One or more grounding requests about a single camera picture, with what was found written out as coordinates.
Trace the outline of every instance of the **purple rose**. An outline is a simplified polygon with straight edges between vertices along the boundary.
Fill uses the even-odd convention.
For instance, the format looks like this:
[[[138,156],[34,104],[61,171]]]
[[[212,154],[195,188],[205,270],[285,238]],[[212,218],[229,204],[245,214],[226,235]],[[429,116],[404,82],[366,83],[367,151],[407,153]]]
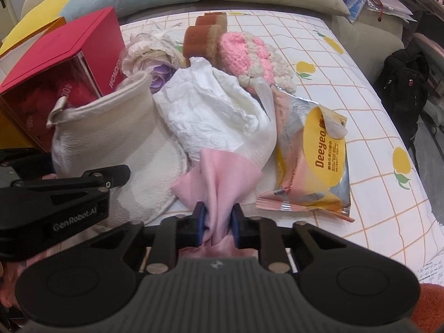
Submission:
[[[151,72],[153,77],[153,82],[150,86],[151,92],[153,94],[157,93],[162,86],[164,86],[165,83],[171,79],[175,72],[176,69],[167,64],[156,66]]]

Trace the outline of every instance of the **red gift box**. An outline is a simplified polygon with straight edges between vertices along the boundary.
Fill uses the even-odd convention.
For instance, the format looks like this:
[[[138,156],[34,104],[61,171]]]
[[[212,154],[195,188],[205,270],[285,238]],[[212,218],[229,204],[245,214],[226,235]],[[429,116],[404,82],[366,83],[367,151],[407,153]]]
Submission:
[[[57,99],[67,107],[112,93],[123,80],[125,48],[112,7],[93,12],[43,35],[0,85],[0,108],[36,147],[51,149],[46,120]]]

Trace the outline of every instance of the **door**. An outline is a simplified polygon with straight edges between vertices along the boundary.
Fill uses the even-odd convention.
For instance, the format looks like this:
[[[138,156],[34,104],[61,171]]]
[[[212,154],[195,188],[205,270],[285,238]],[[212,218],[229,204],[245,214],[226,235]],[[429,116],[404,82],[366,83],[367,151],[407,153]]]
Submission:
[[[0,40],[3,40],[15,26],[9,0],[0,0]]]

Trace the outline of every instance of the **lemon print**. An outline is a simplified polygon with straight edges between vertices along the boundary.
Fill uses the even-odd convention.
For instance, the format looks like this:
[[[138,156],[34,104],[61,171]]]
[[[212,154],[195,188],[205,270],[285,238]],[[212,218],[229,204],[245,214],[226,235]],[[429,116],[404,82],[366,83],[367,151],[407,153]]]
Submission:
[[[342,49],[342,47],[339,46],[339,44],[334,41],[332,38],[327,37],[323,34],[321,34],[320,32],[315,31],[320,37],[322,37],[324,39],[324,41],[329,44],[333,50],[335,50],[338,54],[342,55],[344,53],[344,50]]]
[[[393,168],[395,169],[393,174],[395,174],[399,186],[409,190],[410,188],[404,186],[404,184],[407,184],[410,180],[405,175],[412,171],[412,167],[407,152],[400,147],[395,148],[393,151]]]
[[[299,61],[296,64],[296,75],[298,75],[301,79],[311,80],[311,74],[316,71],[316,68],[313,64],[310,64],[305,61]]]
[[[230,16],[243,16],[243,15],[249,15],[246,12],[229,12],[228,15]]]

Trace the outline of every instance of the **door handle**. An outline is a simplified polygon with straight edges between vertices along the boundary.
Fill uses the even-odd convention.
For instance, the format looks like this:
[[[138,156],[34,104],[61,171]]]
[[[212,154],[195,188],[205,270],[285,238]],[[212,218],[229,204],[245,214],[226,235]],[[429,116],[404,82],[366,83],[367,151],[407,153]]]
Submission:
[[[2,6],[4,9],[6,9],[6,4],[5,4],[4,0],[0,0],[0,3],[1,3],[1,6]]]

